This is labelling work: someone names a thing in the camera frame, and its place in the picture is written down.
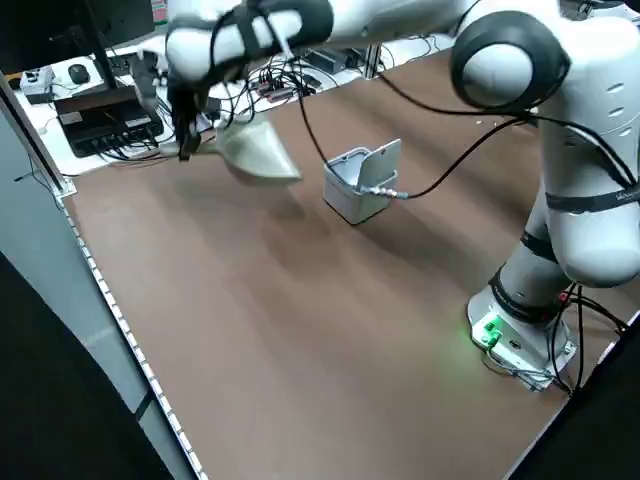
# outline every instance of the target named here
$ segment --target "cable connector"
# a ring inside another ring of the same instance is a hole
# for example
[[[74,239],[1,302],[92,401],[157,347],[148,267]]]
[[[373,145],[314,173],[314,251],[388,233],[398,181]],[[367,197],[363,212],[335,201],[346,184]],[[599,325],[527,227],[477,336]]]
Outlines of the cable connector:
[[[373,195],[374,197],[386,197],[393,198],[395,200],[408,200],[409,193],[408,192],[398,192],[397,190],[393,190],[392,188],[382,188],[382,187],[361,187],[360,193],[365,195]]]

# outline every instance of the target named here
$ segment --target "brown table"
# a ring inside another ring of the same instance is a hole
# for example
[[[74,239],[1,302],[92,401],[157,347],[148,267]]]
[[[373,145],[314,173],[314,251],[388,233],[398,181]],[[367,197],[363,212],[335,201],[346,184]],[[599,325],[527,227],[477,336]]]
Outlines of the brown table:
[[[390,77],[459,106],[446,62]],[[410,191],[494,125],[377,81],[306,105],[327,155],[402,138]],[[241,186],[213,157],[104,169],[67,200],[209,477],[501,477],[563,403],[485,368],[464,313],[527,219],[535,133],[495,137],[433,195],[352,228],[322,199],[299,107],[271,118],[306,176],[293,188]],[[598,298],[628,316],[634,288]],[[611,338],[589,321],[590,364]]]

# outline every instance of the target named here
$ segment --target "black electronic device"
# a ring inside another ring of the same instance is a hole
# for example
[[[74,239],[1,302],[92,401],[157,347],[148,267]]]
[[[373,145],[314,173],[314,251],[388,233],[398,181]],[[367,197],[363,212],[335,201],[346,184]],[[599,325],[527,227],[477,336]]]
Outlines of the black electronic device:
[[[58,100],[56,111],[71,150],[88,157],[131,144],[154,144],[162,135],[160,116],[140,107],[134,87]]]
[[[91,79],[87,67],[80,63],[74,63],[69,67],[69,78],[71,78],[71,81],[76,85],[89,83],[89,80]]]
[[[0,16],[0,44],[4,46],[0,69],[14,73],[95,55],[104,84],[55,102],[71,149],[79,157],[89,156],[124,142],[131,132],[144,134],[143,139],[162,133],[160,119],[149,117],[133,89],[116,81],[105,51],[153,28],[149,0],[13,2],[11,15]],[[81,74],[76,68],[72,76],[79,80]]]
[[[22,72],[89,54],[108,65],[107,46],[153,28],[149,0],[12,2],[11,15],[0,16],[0,69],[5,74]],[[115,88],[115,80],[105,81]]]
[[[131,64],[136,61],[138,55],[136,53],[125,53],[124,55],[116,55],[109,57],[109,66],[114,77],[124,77],[131,75]],[[102,75],[102,66],[96,60],[93,61],[96,70]]]
[[[320,48],[309,51],[304,60],[329,75],[335,75],[347,68],[349,55],[343,50]]]

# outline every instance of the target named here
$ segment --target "black ring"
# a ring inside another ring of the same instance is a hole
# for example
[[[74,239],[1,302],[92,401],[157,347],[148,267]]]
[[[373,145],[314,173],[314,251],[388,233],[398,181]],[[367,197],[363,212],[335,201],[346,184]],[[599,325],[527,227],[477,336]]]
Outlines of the black ring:
[[[525,52],[533,66],[531,83],[514,101],[484,105],[465,88],[464,69],[480,50],[492,45],[511,45]],[[458,96],[483,110],[521,111],[549,98],[559,87],[571,62],[553,33],[531,15],[504,11],[471,23],[458,37],[451,55],[451,77]]]

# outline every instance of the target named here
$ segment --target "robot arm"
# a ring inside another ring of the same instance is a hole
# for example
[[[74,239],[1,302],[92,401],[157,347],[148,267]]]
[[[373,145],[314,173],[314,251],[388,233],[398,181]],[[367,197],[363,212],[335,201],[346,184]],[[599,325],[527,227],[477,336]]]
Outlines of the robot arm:
[[[247,0],[222,13],[212,0],[169,0],[167,58],[178,81],[204,88],[234,67],[281,52],[283,41],[291,48],[357,46],[444,31],[474,1]]]
[[[458,95],[480,109],[523,110],[544,100],[569,64],[554,33],[556,0],[245,0],[226,11],[217,5],[169,1],[169,100],[182,159],[199,143],[195,119],[210,87],[289,48],[367,45],[460,24],[452,79]]]

